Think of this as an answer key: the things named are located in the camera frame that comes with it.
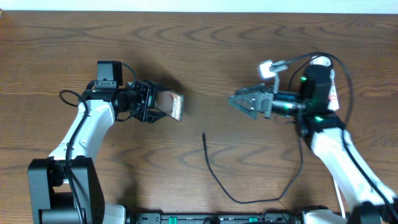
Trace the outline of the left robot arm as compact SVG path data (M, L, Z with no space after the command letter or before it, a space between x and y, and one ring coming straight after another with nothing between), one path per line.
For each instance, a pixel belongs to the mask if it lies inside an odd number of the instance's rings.
M141 122L165 116L154 111L163 86L150 80L92 80L78 95L78 112L61 143L45 159L29 165L34 223L131 223L127 206L104 199L94 161L108 129L128 112Z

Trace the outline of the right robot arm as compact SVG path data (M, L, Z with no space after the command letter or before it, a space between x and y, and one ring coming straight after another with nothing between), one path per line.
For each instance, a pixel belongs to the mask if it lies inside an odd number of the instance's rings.
M260 113L294 117L299 138L324 163L349 206L346 223L397 223L397 194L367 165L346 123L329 106L332 71L309 65L297 93L260 84L236 90L229 104L253 119Z

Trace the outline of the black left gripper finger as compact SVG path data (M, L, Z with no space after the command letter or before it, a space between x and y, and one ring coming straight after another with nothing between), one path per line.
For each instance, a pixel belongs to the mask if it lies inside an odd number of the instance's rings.
M150 87L153 89L153 92L159 92L164 90L164 87L155 81L146 80L146 83L150 85Z
M156 121L158 121L161 118L166 117L167 115L164 112L161 111L154 111L154 110L149 110L147 112L147 116L146 116L146 121L148 123L155 123Z

